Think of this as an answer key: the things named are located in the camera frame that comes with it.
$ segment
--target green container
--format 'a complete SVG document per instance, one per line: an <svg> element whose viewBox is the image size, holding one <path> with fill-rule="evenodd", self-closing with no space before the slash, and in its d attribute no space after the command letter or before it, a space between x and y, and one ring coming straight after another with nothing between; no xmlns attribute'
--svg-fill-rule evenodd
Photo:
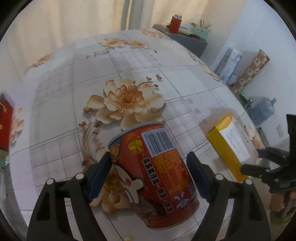
<svg viewBox="0 0 296 241"><path fill-rule="evenodd" d="M210 30L207 30L207 29L204 29L202 27L199 27L199 26L194 26L192 29L191 29L191 32L198 36L198 37L201 37L202 39L204 40L207 40L208 36L209 36L209 33L210 33Z"/></svg>

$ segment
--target yellow box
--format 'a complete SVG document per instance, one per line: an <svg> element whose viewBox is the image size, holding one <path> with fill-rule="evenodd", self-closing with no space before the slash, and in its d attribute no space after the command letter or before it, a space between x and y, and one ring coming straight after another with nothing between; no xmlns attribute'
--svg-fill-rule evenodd
<svg viewBox="0 0 296 241"><path fill-rule="evenodd" d="M248 178L248 176L241 174L240 167L244 163L255 165L258 153L232 113L227 113L210 130L207 138L238 182Z"/></svg>

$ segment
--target red thermos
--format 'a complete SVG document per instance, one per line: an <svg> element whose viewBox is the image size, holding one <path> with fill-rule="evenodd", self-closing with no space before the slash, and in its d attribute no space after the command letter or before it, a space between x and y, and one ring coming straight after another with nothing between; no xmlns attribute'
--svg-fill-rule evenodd
<svg viewBox="0 0 296 241"><path fill-rule="evenodd" d="M172 21L170 22L169 32L172 34L177 34L179 32L181 21L182 21L182 16L175 14L175 16L173 16L172 18Z"/></svg>

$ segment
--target red object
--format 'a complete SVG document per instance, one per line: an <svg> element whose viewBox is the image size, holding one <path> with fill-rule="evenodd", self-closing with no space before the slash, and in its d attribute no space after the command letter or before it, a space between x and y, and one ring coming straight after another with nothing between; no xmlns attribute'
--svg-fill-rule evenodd
<svg viewBox="0 0 296 241"><path fill-rule="evenodd" d="M151 229L167 229L198 207L197 190L162 123L122 132L110 155L135 213Z"/></svg>
<svg viewBox="0 0 296 241"><path fill-rule="evenodd" d="M177 34L179 32L181 21L182 21L181 16L179 16L179 15L173 16L172 21L170 23L169 32L172 34Z"/></svg>
<svg viewBox="0 0 296 241"><path fill-rule="evenodd" d="M0 109L0 124L2 125L2 130L0 130L0 149L8 151L10 124L13 108L4 98L0 98L0 102L6 108L6 112L4 112L2 106Z"/></svg>

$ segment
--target chopsticks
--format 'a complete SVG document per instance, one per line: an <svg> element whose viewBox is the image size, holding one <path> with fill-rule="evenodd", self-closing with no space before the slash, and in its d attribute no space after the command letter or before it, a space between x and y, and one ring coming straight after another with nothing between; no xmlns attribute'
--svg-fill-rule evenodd
<svg viewBox="0 0 296 241"><path fill-rule="evenodd" d="M210 26L212 26L212 25L209 23L209 24L207 24L205 27L203 27L204 23L205 23L204 21L200 20L200 27L201 27L201 28L208 29Z"/></svg>

